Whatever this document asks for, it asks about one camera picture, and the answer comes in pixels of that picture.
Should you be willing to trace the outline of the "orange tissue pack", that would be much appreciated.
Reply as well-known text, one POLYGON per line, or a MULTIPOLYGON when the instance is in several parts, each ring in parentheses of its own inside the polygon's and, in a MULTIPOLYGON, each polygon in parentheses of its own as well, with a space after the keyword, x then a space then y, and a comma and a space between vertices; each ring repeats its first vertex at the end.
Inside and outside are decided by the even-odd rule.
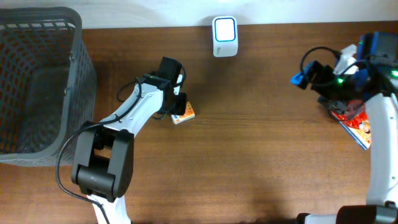
POLYGON ((195 112, 191 103, 188 101, 185 108, 185 113, 183 115, 172 114, 171 119, 174 124, 180 124, 184 121, 188 121, 189 119, 193 119, 195 117, 195 112))

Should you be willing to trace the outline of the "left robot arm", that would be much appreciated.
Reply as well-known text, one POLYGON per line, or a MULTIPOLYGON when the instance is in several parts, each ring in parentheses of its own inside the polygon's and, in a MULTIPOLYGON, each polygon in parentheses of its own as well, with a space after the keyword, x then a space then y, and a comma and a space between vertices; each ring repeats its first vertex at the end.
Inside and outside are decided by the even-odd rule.
POLYGON ((77 139, 71 180, 92 204, 98 223, 130 223, 124 195, 133 175, 134 140, 154 114, 183 115, 185 76, 145 74, 121 106, 99 123, 87 122, 77 139))

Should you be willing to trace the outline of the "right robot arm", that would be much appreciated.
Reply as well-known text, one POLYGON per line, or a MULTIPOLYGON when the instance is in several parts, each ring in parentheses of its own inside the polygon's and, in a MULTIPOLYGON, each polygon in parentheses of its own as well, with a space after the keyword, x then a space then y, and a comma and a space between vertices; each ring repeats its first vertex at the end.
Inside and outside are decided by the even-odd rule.
POLYGON ((331 107, 345 112, 359 100, 371 128, 371 177, 366 203, 345 205, 336 214, 300 213, 296 223, 397 223, 397 65, 390 61, 358 60, 335 73, 317 61, 300 67, 292 83, 310 86, 331 107))

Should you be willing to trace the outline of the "yellow snack bag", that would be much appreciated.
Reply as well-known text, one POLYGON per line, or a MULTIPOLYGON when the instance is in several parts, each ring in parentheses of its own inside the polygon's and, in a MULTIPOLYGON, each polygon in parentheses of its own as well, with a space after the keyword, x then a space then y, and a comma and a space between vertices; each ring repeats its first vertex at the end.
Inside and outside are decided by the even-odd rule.
POLYGON ((344 122, 340 122, 340 125, 364 151, 370 148, 371 129, 368 120, 361 121, 356 128, 352 128, 344 122))

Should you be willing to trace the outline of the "red candy bag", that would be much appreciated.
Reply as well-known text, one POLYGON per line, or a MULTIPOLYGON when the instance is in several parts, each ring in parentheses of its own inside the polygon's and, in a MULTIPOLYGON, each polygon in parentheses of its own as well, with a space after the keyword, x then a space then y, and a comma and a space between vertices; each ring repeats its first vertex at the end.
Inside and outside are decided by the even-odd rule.
POLYGON ((343 114, 330 111, 330 115, 349 128, 361 129, 362 124, 369 124, 368 116, 361 100, 350 101, 343 114))

